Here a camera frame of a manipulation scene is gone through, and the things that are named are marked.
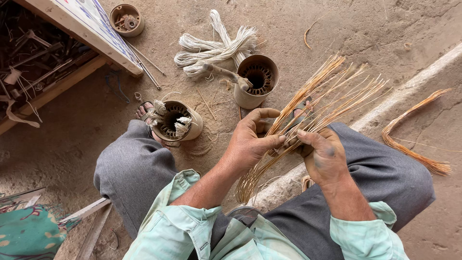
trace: wooden tool handle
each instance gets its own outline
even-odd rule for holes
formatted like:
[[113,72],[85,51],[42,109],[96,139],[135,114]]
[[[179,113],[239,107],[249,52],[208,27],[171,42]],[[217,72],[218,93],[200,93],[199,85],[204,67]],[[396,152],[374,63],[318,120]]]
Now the wooden tool handle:
[[204,63],[202,67],[204,68],[204,70],[210,73],[216,73],[230,78],[230,81],[232,83],[238,84],[239,88],[241,88],[243,91],[247,91],[249,88],[253,87],[252,83],[248,79],[243,78],[227,69],[220,68],[210,63]]

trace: man's left hand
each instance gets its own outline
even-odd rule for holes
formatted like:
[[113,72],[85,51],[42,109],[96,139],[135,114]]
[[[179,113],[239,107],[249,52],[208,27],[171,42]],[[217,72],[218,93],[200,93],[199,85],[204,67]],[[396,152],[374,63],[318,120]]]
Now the man's left hand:
[[245,174],[268,150],[280,147],[286,140],[284,135],[257,136],[271,126],[260,119],[276,118],[279,115],[280,112],[274,108],[257,108],[250,112],[237,124],[222,160],[237,166]]

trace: wrist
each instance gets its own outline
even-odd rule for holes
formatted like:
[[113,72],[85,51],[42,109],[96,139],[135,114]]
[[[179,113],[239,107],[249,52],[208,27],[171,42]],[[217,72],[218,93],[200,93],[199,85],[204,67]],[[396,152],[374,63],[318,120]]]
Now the wrist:
[[223,156],[218,163],[213,167],[213,171],[217,174],[223,174],[227,178],[239,179],[247,173],[246,169],[239,167],[239,163],[235,162],[227,156]]
[[335,197],[338,193],[358,188],[348,170],[341,173],[338,178],[329,182],[322,182],[320,185],[325,196]]

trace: shirt cuff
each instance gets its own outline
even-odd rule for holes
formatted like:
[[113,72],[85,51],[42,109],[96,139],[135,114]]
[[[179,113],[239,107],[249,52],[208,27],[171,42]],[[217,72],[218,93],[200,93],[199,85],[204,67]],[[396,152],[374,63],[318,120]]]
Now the shirt cuff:
[[330,218],[330,236],[340,245],[345,259],[407,259],[400,238],[391,231],[396,221],[393,210],[384,202],[369,205],[378,219],[345,221]]

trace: grey trousers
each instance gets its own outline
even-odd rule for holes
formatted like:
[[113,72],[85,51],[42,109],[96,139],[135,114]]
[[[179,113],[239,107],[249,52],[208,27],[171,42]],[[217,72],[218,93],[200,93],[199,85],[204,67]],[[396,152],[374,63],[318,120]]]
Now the grey trousers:
[[[417,161],[355,132],[342,123],[329,126],[345,148],[348,169],[370,202],[384,201],[397,215],[397,232],[435,200],[432,178]],[[128,130],[99,156],[95,187],[110,198],[132,238],[157,194],[178,171],[168,149],[150,138],[146,124],[132,120]],[[343,259],[329,234],[330,210],[318,185],[263,215],[306,256]],[[223,237],[230,218],[219,214],[211,246]]]

